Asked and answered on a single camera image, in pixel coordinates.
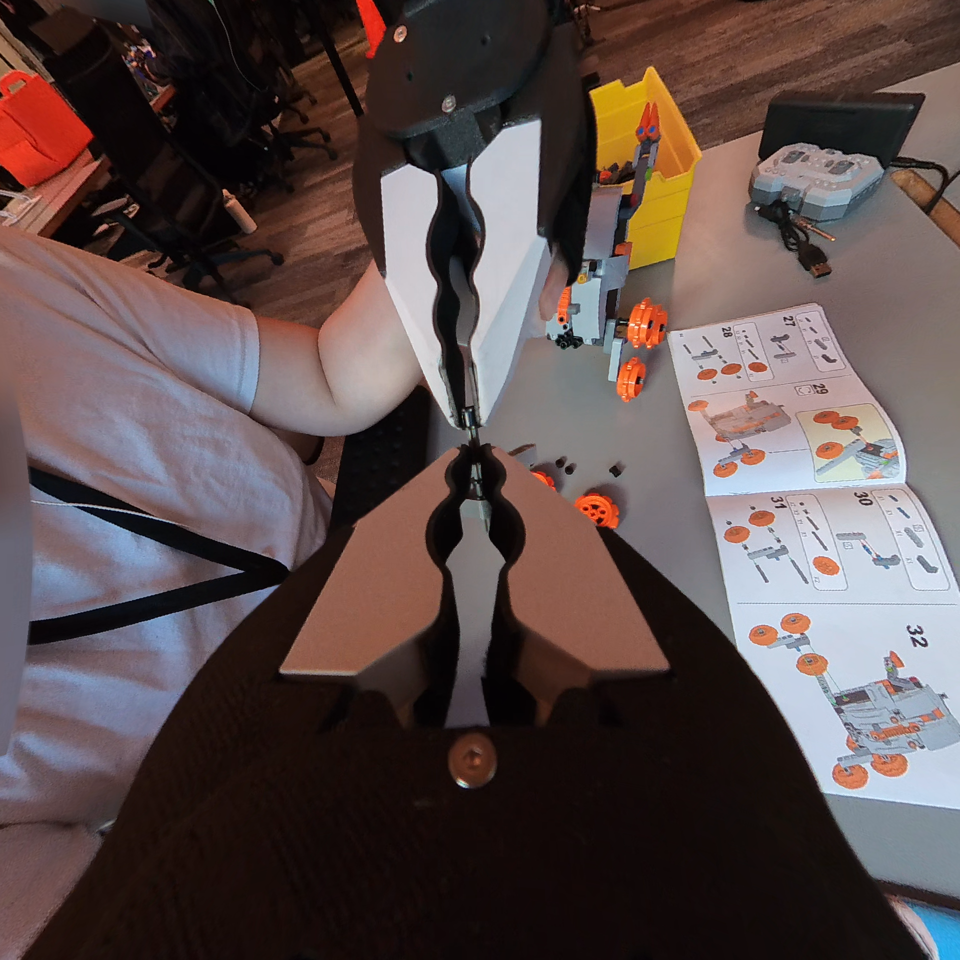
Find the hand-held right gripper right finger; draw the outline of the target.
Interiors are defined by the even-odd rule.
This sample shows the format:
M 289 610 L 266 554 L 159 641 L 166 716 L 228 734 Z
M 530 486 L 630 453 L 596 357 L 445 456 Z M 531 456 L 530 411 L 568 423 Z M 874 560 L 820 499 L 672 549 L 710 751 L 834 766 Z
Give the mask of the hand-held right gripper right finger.
M 480 453 L 503 558 L 482 686 L 491 725 L 543 723 L 566 690 L 669 671 L 599 529 L 499 448 Z

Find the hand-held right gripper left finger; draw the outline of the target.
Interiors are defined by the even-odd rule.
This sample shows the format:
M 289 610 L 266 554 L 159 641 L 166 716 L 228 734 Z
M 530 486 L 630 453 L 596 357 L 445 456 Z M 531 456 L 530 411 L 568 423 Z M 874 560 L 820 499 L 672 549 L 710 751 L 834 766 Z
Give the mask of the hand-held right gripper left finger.
M 471 465 L 466 447 L 448 450 L 354 524 L 283 676 L 378 691 L 403 722 L 447 724 L 460 647 L 448 561 Z

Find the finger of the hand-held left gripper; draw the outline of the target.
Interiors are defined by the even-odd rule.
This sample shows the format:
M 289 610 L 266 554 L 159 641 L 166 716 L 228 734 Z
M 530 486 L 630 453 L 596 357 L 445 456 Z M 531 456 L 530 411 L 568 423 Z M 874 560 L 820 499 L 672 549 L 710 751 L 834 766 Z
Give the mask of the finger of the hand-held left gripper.
M 470 348 L 479 221 L 468 197 L 469 170 L 402 166 L 380 183 L 386 284 L 427 386 L 457 429 L 479 424 Z
M 472 273 L 478 318 L 469 342 L 480 423 L 494 412 L 525 342 L 544 333 L 539 299 L 551 252 L 538 228 L 541 140 L 540 119 L 507 126 L 468 172 L 483 222 Z

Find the black axle with grey connector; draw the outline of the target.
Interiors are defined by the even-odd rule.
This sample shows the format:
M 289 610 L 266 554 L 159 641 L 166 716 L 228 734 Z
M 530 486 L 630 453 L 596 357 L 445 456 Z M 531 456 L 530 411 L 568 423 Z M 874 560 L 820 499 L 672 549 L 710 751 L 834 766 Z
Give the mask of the black axle with grey connector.
M 468 507 L 467 512 L 481 520 L 486 533 L 491 531 L 493 507 L 487 496 L 487 485 L 484 476 L 484 460 L 482 444 L 479 439 L 479 420 L 474 405 L 464 406 L 461 411 L 462 426 L 467 433 L 467 451 L 469 455 L 468 492 L 463 505 Z

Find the person's left forearm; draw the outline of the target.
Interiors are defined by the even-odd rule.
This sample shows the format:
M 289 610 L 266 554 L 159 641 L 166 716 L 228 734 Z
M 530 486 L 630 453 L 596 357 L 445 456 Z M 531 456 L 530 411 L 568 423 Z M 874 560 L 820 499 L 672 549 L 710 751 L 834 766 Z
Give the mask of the person's left forearm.
M 393 411 L 422 369 L 377 264 L 320 329 L 257 317 L 259 373 L 250 415 L 311 437 L 351 435 Z

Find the grey desk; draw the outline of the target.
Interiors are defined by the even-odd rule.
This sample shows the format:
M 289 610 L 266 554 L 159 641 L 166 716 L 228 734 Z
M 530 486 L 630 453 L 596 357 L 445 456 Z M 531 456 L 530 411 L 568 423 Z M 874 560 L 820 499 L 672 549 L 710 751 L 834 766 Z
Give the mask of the grey desk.
M 958 564 L 958 246 L 893 182 L 838 224 L 832 274 L 814 280 L 748 203 L 758 133 L 706 150 L 675 261 L 634 272 L 634 295 L 664 303 L 673 330 L 815 302 L 905 439 L 908 480 Z M 564 490 L 611 480 L 619 536 L 730 637 L 731 618 L 701 470 L 668 350 L 641 397 L 606 391 L 598 349 L 528 342 L 484 437 L 533 442 L 577 466 Z

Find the person's left hand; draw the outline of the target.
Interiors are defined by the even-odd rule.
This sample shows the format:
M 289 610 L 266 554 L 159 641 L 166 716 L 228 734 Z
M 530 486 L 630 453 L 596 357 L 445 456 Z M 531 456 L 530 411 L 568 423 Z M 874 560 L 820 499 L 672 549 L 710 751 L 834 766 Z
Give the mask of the person's left hand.
M 557 311 L 560 298 L 569 285 L 569 267 L 564 258 L 555 258 L 549 267 L 537 308 L 544 323 L 549 322 Z

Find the grey orange toy robot vehicle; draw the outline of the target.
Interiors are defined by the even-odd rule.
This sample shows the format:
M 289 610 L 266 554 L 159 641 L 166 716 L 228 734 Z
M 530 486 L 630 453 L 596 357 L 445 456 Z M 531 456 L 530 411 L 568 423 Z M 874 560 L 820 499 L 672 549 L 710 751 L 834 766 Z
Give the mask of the grey orange toy robot vehicle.
M 631 308 L 629 318 L 618 317 L 633 249 L 626 234 L 652 178 L 661 136 L 658 106 L 649 101 L 635 130 L 632 161 L 601 169 L 594 177 L 582 263 L 546 325 L 547 337 L 563 350 L 603 346 L 609 355 L 607 378 L 623 402 L 643 389 L 646 365 L 640 353 L 653 350 L 666 336 L 666 309 L 647 297 Z

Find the yellow parts bin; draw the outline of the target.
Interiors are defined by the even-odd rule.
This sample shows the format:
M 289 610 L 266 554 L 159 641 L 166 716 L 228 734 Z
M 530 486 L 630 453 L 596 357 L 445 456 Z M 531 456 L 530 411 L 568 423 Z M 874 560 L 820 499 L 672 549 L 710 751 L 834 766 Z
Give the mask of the yellow parts bin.
M 643 109 L 648 102 L 656 104 L 661 137 L 654 173 L 627 231 L 630 270 L 675 258 L 694 170 L 702 157 L 686 119 L 653 66 L 639 82 L 626 86 L 616 79 L 589 95 L 596 117 L 598 169 L 632 160 Z

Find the black office chair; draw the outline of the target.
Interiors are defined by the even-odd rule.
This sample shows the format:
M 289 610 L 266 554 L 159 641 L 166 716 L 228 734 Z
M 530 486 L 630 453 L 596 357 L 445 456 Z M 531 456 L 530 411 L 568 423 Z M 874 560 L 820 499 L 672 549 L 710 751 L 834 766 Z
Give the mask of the black office chair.
M 218 220 L 230 219 L 222 191 L 186 163 L 175 160 L 172 166 L 163 166 L 157 160 L 137 180 L 126 179 L 125 186 L 128 199 L 102 204 L 93 216 L 119 224 L 143 247 L 157 252 L 159 258 L 150 267 L 168 262 L 168 272 L 184 270 L 182 283 L 188 290 L 198 292 L 202 279 L 210 277 L 228 301 L 240 306 L 219 266 L 253 258 L 284 264 L 281 253 L 239 246 L 230 226 L 217 225 Z
M 150 44 L 176 91 L 173 136 L 232 192 L 251 196 L 293 185 L 285 165 L 294 148 L 338 158 L 320 127 L 284 133 L 284 112 L 297 114 L 304 90 L 295 82 L 260 2 L 148 1 Z

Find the open instruction booklet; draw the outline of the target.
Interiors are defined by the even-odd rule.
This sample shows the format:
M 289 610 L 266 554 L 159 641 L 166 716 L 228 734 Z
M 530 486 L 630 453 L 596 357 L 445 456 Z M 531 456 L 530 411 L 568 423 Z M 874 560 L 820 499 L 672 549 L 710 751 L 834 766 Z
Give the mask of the open instruction booklet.
M 822 307 L 669 346 L 735 644 L 823 791 L 957 810 L 957 583 Z

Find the person's white t-shirt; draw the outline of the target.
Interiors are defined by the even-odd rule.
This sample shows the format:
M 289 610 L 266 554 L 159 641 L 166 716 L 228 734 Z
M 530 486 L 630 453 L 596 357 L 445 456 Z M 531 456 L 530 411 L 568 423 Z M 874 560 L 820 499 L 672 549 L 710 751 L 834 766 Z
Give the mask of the person's white t-shirt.
M 294 570 L 330 499 L 250 416 L 253 314 L 2 230 L 2 361 L 29 461 Z M 2 958 L 20 958 L 96 855 L 210 654 L 267 590 L 31 647 L 2 756 Z

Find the grey remote controller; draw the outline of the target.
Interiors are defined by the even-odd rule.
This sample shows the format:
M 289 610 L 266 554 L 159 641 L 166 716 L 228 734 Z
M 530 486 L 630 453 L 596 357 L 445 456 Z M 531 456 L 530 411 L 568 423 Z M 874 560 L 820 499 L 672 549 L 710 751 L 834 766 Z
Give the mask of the grey remote controller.
M 757 163 L 750 175 L 750 198 L 762 206 L 783 200 L 810 221 L 834 221 L 862 204 L 884 173 L 871 155 L 797 143 Z

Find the black flat case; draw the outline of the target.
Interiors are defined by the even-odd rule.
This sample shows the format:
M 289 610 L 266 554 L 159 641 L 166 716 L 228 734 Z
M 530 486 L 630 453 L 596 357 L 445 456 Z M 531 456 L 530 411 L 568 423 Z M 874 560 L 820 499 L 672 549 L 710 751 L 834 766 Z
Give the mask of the black flat case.
M 924 93 L 824 94 L 786 91 L 767 107 L 758 159 L 807 143 L 842 154 L 862 154 L 888 167 L 900 154 Z

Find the orange bag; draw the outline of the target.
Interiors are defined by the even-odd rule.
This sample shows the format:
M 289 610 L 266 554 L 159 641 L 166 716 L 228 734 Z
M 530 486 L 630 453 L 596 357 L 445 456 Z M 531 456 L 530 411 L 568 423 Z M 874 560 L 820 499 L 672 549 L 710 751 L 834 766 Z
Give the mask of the orange bag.
M 41 76 L 11 70 L 1 78 L 1 166 L 24 187 L 64 171 L 93 133 Z

